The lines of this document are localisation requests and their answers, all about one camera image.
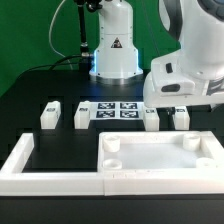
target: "white plastic tray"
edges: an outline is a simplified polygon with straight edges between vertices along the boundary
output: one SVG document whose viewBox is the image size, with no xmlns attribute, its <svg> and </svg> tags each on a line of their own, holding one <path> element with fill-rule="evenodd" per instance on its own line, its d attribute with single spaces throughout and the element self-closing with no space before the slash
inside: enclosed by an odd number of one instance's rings
<svg viewBox="0 0 224 224">
<path fill-rule="evenodd" d="M 211 132 L 102 133 L 96 173 L 22 173 L 33 147 L 23 134 L 0 171 L 1 196 L 224 193 Z"/>
</svg>

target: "black tabletop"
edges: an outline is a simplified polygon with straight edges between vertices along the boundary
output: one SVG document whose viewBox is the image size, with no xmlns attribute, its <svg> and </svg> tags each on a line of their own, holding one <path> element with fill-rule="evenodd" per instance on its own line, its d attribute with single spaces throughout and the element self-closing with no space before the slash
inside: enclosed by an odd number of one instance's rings
<svg viewBox="0 0 224 224">
<path fill-rule="evenodd" d="M 142 101 L 144 81 L 125 86 L 90 82 L 76 71 L 22 74 L 0 98 L 0 167 L 22 133 L 34 133 L 35 148 L 23 172 L 96 172 L 98 136 L 104 131 L 144 131 L 141 120 L 91 121 L 74 129 L 80 101 Z M 61 102 L 55 130 L 41 130 L 48 102 Z M 224 109 L 188 107 L 190 130 L 212 131 L 224 144 Z M 173 130 L 171 117 L 159 110 L 160 130 Z M 0 223 L 223 223 L 223 195 L 122 197 L 1 197 Z"/>
</svg>

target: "white block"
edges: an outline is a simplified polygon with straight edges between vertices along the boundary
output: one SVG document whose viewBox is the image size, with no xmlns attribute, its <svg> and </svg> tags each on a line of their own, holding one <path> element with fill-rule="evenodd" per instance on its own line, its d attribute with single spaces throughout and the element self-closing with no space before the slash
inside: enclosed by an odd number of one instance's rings
<svg viewBox="0 0 224 224">
<path fill-rule="evenodd" d="M 146 108 L 143 106 L 143 122 L 146 131 L 159 131 L 160 119 L 157 110 L 155 108 Z"/>
<path fill-rule="evenodd" d="M 186 107 L 175 107 L 173 115 L 174 126 L 176 130 L 188 131 L 190 128 L 190 116 Z"/>
<path fill-rule="evenodd" d="M 40 117 L 42 129 L 55 129 L 61 115 L 61 104 L 58 101 L 50 102 Z"/>
<path fill-rule="evenodd" d="M 75 129 L 88 129 L 90 122 L 90 108 L 91 103 L 89 101 L 81 102 L 79 104 L 74 117 Z"/>
</svg>

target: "circular hole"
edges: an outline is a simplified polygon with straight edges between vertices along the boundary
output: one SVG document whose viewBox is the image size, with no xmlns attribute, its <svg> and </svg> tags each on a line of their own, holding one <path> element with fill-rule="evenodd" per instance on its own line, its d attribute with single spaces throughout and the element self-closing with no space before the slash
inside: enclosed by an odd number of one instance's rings
<svg viewBox="0 0 224 224">
<path fill-rule="evenodd" d="M 122 169 L 122 162 L 118 159 L 108 159 L 103 162 L 103 167 L 113 170 Z"/>
</svg>

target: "green wall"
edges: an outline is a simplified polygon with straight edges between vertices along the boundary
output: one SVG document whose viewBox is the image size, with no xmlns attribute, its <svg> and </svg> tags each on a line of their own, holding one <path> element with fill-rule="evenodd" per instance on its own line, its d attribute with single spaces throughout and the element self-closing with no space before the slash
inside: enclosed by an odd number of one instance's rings
<svg viewBox="0 0 224 224">
<path fill-rule="evenodd" d="M 161 55 L 178 48 L 164 30 L 158 15 L 158 0 L 143 0 Z M 0 95 L 16 77 L 30 67 L 52 64 L 60 59 L 48 44 L 48 30 L 53 14 L 61 0 L 0 1 Z M 134 8 L 134 43 L 140 51 L 140 66 L 150 68 L 158 54 L 144 16 L 141 0 L 128 0 Z M 98 45 L 97 13 L 86 12 L 88 43 L 91 50 Z M 56 49 L 65 55 L 79 53 L 77 6 L 67 0 L 60 12 L 53 32 Z"/>
</svg>

